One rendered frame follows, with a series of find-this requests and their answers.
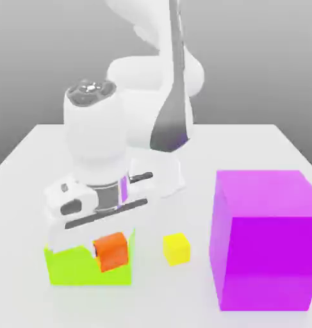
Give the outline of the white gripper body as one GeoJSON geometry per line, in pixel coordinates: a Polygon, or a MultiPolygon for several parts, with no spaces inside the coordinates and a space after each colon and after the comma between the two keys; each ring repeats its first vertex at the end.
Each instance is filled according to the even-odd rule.
{"type": "Polygon", "coordinates": [[[93,241],[109,234],[128,234],[143,217],[148,200],[138,199],[110,212],[98,212],[87,217],[66,221],[47,214],[47,246],[54,253],[78,246],[91,247],[93,241]]]}

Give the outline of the small orange cube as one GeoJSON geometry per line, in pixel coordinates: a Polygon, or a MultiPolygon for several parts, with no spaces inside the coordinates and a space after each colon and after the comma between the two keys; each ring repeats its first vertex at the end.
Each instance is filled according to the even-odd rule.
{"type": "Polygon", "coordinates": [[[128,264],[128,246],[123,233],[117,232],[100,237],[93,242],[101,272],[107,272],[128,264]]]}

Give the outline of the small yellow cube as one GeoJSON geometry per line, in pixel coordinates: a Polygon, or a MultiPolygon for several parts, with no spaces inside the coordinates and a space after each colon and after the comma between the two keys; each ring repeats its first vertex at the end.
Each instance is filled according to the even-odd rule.
{"type": "Polygon", "coordinates": [[[190,242],[183,233],[175,233],[163,237],[163,254],[170,266],[190,261],[190,242]]]}

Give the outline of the large lime green box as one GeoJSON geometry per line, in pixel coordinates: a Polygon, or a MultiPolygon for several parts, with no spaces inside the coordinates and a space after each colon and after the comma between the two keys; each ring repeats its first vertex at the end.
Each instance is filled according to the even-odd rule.
{"type": "Polygon", "coordinates": [[[81,245],[57,253],[45,247],[44,256],[50,283],[62,286],[130,285],[135,251],[135,230],[124,236],[128,246],[128,264],[107,272],[101,272],[93,244],[91,250],[81,245]]]}

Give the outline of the large magenta box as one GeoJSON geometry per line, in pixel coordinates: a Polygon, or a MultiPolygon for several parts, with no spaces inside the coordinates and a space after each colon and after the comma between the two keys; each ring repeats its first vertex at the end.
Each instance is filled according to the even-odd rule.
{"type": "Polygon", "coordinates": [[[219,170],[209,259],[222,311],[306,311],[312,185],[298,170],[219,170]]]}

